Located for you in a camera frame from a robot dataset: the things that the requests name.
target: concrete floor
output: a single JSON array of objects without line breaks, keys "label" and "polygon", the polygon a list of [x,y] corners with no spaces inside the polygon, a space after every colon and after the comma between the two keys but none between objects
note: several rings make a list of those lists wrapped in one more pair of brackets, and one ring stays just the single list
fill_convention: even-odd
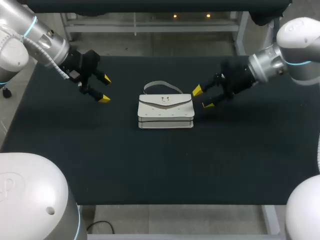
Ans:
[{"label": "concrete floor", "polygon": [[[285,12],[282,24],[297,18],[311,17],[320,20],[320,1],[293,0]],[[40,14],[54,29],[50,14]],[[245,33],[244,46],[248,55],[258,51],[266,28],[256,26],[251,20]],[[109,56],[219,56],[234,55],[232,38],[225,33],[84,33],[73,43],[85,52],[94,49]],[[0,96],[0,144],[34,70],[31,60],[7,87],[12,91],[10,99]],[[285,206],[277,206],[277,214],[284,228]],[[101,205],[87,206],[83,210],[87,224],[93,221],[110,221],[117,234],[266,234],[260,206],[235,205]],[[93,233],[111,233],[107,224],[99,224]]]}]

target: black table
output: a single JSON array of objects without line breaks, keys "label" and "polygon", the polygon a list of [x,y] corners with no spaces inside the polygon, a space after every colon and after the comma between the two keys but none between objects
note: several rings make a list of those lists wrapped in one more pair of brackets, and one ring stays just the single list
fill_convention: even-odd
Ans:
[{"label": "black table", "polygon": [[282,16],[292,0],[19,0],[35,13],[231,12],[248,11],[258,25]]},{"label": "black table", "polygon": [[103,57],[100,68],[112,85],[95,87],[111,98],[108,104],[37,65],[1,151],[53,161],[79,205],[285,204],[299,183],[318,173],[318,86],[283,76],[216,109],[194,99],[192,129],[138,128],[146,83],[166,80],[188,93],[225,59],[247,60]]}]

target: white leather purse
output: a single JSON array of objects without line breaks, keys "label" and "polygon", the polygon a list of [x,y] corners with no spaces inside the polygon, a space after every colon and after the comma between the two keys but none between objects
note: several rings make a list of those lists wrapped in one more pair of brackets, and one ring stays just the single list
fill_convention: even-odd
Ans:
[{"label": "white leather purse", "polygon": [[[164,85],[181,94],[146,94],[151,86]],[[141,129],[177,129],[194,126],[194,106],[191,94],[165,82],[153,81],[144,86],[139,97],[138,121]]]}]

